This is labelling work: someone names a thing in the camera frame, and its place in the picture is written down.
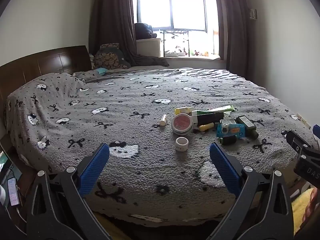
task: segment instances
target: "pillow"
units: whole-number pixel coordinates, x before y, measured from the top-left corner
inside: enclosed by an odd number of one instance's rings
[[[106,69],[130,68],[131,65],[124,60],[124,55],[118,47],[118,43],[102,45],[95,56],[95,66]]]

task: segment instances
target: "lip balm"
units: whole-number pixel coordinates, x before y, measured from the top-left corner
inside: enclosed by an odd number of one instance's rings
[[[209,124],[205,124],[205,125],[200,125],[199,126],[199,131],[200,132],[204,132],[204,131],[207,131],[207,130],[213,128],[214,126],[215,126],[214,122],[209,123]]]
[[[168,120],[167,115],[164,114],[160,120],[160,125],[165,126],[167,124],[167,120]]]

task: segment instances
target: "metal screw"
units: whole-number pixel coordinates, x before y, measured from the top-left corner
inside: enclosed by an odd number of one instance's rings
[[[275,171],[276,176],[280,177],[282,175],[281,171]]]
[[[252,171],[253,171],[253,168],[251,168],[250,166],[245,166],[245,167],[244,167],[244,170],[245,170],[246,172],[252,172]]]
[[[67,173],[73,173],[76,170],[74,166],[70,166],[67,168]]]
[[[39,177],[41,177],[41,176],[43,176],[43,175],[44,175],[44,171],[39,171],[39,172],[38,172],[38,176],[39,176]]]

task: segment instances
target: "window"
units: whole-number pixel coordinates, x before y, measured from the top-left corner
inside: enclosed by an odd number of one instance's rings
[[[140,0],[140,22],[154,30],[206,30],[204,0]]]
[[[138,0],[132,0],[133,2],[133,22],[138,22]]]

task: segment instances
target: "gray bedspread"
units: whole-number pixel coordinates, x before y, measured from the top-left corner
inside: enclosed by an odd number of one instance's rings
[[[279,169],[289,185],[293,149],[289,129],[318,148],[310,130],[264,88],[225,70],[153,70],[80,79],[47,74],[9,95],[7,132],[20,158],[50,173],[76,166],[101,142],[110,159],[90,195],[90,208],[136,224],[196,225],[221,218],[234,197],[209,158],[215,131],[193,131],[187,152],[175,151],[171,129],[176,107],[208,109],[233,104],[230,118],[246,115],[257,140],[224,147],[257,171]],[[163,114],[168,124],[159,126]]]

